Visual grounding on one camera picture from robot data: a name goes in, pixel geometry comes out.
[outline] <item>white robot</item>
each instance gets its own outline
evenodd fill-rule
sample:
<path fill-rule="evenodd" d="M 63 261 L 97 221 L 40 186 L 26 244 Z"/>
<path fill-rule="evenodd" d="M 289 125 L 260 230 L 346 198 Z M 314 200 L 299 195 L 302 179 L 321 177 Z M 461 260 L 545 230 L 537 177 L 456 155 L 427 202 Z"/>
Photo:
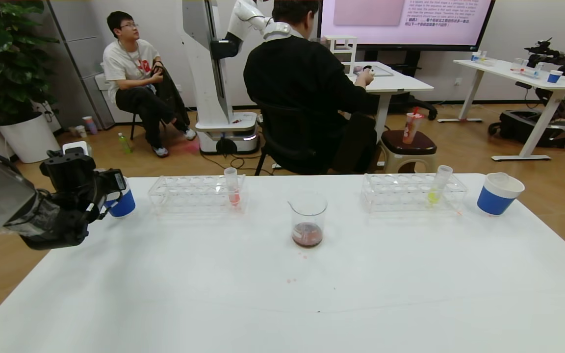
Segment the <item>white robot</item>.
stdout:
<path fill-rule="evenodd" d="M 256 113 L 233 112 L 226 58 L 241 49 L 251 27 L 264 38 L 285 37 L 286 23 L 275 23 L 257 8 L 256 0 L 237 0 L 224 38 L 216 0 L 182 0 L 177 4 L 178 33 L 188 56 L 195 84 L 200 150 L 207 154 L 255 152 L 258 149 Z"/>

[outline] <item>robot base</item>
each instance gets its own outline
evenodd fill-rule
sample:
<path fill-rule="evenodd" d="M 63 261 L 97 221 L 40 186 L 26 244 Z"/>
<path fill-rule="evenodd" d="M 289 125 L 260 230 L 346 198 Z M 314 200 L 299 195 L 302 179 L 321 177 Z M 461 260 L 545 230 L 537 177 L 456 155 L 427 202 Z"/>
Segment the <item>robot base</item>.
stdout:
<path fill-rule="evenodd" d="M 236 112 L 230 125 L 203 126 L 195 125 L 200 140 L 200 150 L 204 154 L 220 154 L 217 142 L 222 138 L 229 139 L 237 145 L 237 153 L 251 154 L 258 151 L 259 138 L 256 125 L 256 113 Z"/>

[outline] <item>white planter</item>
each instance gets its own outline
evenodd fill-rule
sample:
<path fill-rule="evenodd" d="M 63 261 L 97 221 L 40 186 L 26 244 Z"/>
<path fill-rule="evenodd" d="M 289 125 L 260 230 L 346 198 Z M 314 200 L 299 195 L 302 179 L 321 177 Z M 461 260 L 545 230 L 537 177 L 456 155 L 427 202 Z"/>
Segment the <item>white planter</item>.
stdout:
<path fill-rule="evenodd" d="M 23 123 L 0 126 L 0 132 L 23 163 L 42 161 L 48 158 L 47 150 L 60 149 L 43 114 Z"/>

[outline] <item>desk leg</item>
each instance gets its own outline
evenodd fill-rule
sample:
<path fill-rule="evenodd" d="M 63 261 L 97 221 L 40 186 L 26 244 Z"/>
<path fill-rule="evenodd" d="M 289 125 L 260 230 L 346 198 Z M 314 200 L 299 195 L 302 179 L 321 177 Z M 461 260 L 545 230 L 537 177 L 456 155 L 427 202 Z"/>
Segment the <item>desk leg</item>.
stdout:
<path fill-rule="evenodd" d="M 462 123 L 465 121 L 476 121 L 478 123 L 482 123 L 482 119 L 468 119 L 468 112 L 470 111 L 470 107 L 472 107 L 472 102 L 475 100 L 475 96 L 477 95 L 477 90 L 479 85 L 481 84 L 481 80 L 483 79 L 483 74 L 485 71 L 477 70 L 475 73 L 475 79 L 472 81 L 472 87 L 470 88 L 470 92 L 468 93 L 468 98 L 463 103 L 462 112 L 459 113 L 459 119 L 438 119 L 437 121 L 440 123 L 453 123 L 458 122 Z"/>
<path fill-rule="evenodd" d="M 546 108 L 544 108 L 544 111 L 542 112 L 542 116 L 540 116 L 538 123 L 536 123 L 536 127 L 533 128 L 533 131 L 531 132 L 529 139 L 527 139 L 527 143 L 524 144 L 524 147 L 522 148 L 520 155 L 518 155 L 518 156 L 494 156 L 494 157 L 492 157 L 492 159 L 494 159 L 495 161 L 521 161 L 521 160 L 529 160 L 529 159 L 530 160 L 532 160 L 532 159 L 544 159 L 544 160 L 551 159 L 551 157 L 543 155 L 543 154 L 534 156 L 534 155 L 532 155 L 532 153 L 533 153 L 533 150 L 536 148 L 536 145 L 538 145 L 538 142 L 540 142 L 540 138 L 542 138 L 542 134 L 544 134 L 544 131 L 548 127 L 549 123 L 551 122 L 551 119 L 553 118 L 555 111 L 558 109 L 559 103 L 561 103 L 564 96 L 565 96 L 564 91 L 558 91 L 558 90 L 553 91 L 553 94 L 551 96 L 551 99 L 549 100 L 549 103 L 546 105 Z"/>
<path fill-rule="evenodd" d="M 383 132 L 385 131 L 387 112 L 389 111 L 389 103 L 391 100 L 391 93 L 381 93 L 381 99 L 379 100 L 379 111 L 376 113 L 376 143 L 381 140 L 381 136 L 383 136 Z"/>

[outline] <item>potted plant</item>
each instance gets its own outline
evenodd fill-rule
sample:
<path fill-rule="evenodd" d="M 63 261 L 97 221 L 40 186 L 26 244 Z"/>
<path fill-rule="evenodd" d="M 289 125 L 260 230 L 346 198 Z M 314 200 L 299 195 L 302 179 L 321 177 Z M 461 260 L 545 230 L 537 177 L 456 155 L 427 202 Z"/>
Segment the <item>potted plant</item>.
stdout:
<path fill-rule="evenodd" d="M 43 9 L 42 1 L 0 1 L 0 132 L 24 163 L 46 159 L 47 150 L 60 148 L 32 104 L 55 102 L 47 82 L 53 72 L 43 67 L 50 56 L 40 47 L 58 40 L 34 35 L 40 23 L 26 17 Z"/>

